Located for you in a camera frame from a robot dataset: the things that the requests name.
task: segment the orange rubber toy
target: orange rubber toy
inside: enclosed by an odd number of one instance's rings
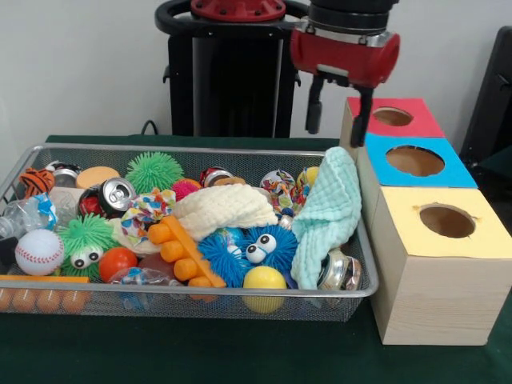
[[[224,280],[214,274],[210,263],[202,259],[195,241],[183,229],[175,216],[164,217],[150,227],[148,238],[153,244],[162,244],[160,255],[166,262],[174,262],[174,276],[189,286],[223,288]]]

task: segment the green spiky ball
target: green spiky ball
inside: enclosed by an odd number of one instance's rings
[[[65,276],[87,276],[91,281],[98,280],[97,262],[80,270],[71,264],[71,255],[86,246],[99,246],[104,251],[119,246],[118,242],[112,239],[113,231],[106,219],[93,214],[71,220],[67,228],[58,231],[65,251],[61,273]]]
[[[128,163],[125,179],[138,194],[148,194],[153,188],[167,190],[183,178],[183,168],[174,158],[162,152],[145,152]]]

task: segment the yellow ball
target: yellow ball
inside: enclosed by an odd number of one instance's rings
[[[310,166],[309,168],[306,168],[305,174],[304,171],[299,174],[297,178],[297,183],[301,186],[302,184],[307,182],[310,185],[310,187],[312,187],[317,179],[318,169],[319,168],[317,166]]]
[[[257,266],[246,274],[244,288],[285,290],[286,281],[282,274],[269,266]],[[283,297],[244,296],[247,308],[259,314],[271,314],[281,308],[285,301]]]

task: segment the box hole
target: box hole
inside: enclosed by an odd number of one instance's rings
[[[465,238],[474,232],[474,221],[471,216],[456,206],[424,206],[419,216],[429,230],[441,236]]]
[[[388,126],[407,126],[414,118],[412,114],[390,106],[377,108],[374,116],[377,120]]]
[[[397,146],[387,151],[386,159],[397,170],[419,177],[438,174],[445,168],[439,155],[419,146]]]

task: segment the white towel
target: white towel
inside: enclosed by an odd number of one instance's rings
[[[197,242],[218,228],[251,228],[278,223],[272,205],[252,186],[211,186],[176,203],[173,215]]]

